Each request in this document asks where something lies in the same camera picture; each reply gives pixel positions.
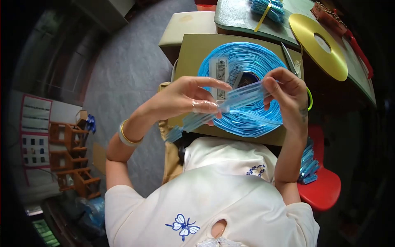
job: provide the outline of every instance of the hand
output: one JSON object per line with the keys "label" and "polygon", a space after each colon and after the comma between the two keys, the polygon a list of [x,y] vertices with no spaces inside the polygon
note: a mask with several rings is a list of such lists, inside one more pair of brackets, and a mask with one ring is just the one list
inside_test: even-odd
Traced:
{"label": "hand", "polygon": [[284,127],[298,135],[307,135],[308,100],[306,83],[285,68],[269,71],[263,78],[264,87],[271,96],[263,100],[265,110],[270,101],[278,101]]}
{"label": "hand", "polygon": [[187,112],[217,114],[219,112],[211,93],[203,87],[214,87],[230,91],[232,87],[211,77],[183,76],[154,95],[146,104],[157,120],[166,120]]}

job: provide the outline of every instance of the blue butterfly embroidery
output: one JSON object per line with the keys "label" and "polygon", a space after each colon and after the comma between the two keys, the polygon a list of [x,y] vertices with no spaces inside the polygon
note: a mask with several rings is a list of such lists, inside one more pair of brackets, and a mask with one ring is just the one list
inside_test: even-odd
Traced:
{"label": "blue butterfly embroidery", "polygon": [[266,171],[265,165],[253,166],[251,169],[246,173],[246,175],[254,175],[254,173],[258,173],[258,177],[261,177],[262,173]]}
{"label": "blue butterfly embroidery", "polygon": [[195,234],[200,229],[200,227],[198,227],[198,226],[191,226],[192,224],[195,224],[196,221],[193,223],[189,223],[190,219],[191,218],[188,218],[187,222],[185,223],[185,217],[179,213],[179,214],[177,214],[177,218],[174,219],[176,222],[173,222],[172,225],[169,225],[169,224],[165,224],[165,225],[172,227],[173,230],[175,230],[175,231],[178,231],[181,229],[181,231],[179,232],[179,235],[182,237],[182,241],[185,241],[185,236],[188,236],[189,233]]}

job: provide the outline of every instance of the woman's left hand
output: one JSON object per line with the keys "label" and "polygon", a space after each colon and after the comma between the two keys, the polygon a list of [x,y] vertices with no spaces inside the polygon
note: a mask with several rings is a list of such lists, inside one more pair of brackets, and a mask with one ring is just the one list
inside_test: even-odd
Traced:
{"label": "woman's left hand", "polygon": [[183,76],[145,104],[157,120],[166,120],[187,112],[217,113],[217,118],[221,118],[221,112],[213,96],[203,87],[214,87],[224,91],[232,89],[229,84],[211,77]]}

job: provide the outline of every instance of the woman's right hand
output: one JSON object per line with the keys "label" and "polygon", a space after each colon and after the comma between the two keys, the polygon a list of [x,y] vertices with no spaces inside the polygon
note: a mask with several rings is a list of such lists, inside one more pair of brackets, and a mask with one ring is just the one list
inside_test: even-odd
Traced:
{"label": "woman's right hand", "polygon": [[263,85],[271,93],[271,96],[263,100],[265,110],[269,109],[270,101],[277,100],[287,132],[306,136],[308,123],[306,83],[289,70],[279,67],[265,75]]}

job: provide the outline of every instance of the person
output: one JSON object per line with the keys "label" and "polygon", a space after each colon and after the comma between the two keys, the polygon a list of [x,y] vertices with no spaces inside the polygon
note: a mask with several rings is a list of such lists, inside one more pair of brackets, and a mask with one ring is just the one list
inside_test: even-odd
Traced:
{"label": "person", "polygon": [[186,148],[184,172],[147,198],[128,176],[127,161],[158,120],[187,112],[216,113],[203,87],[229,91],[209,77],[181,77],[142,104],[109,142],[105,227],[110,246],[315,246],[319,225],[301,202],[296,181],[307,142],[307,91],[284,68],[263,86],[277,100],[287,132],[276,158],[264,145],[215,137]]}

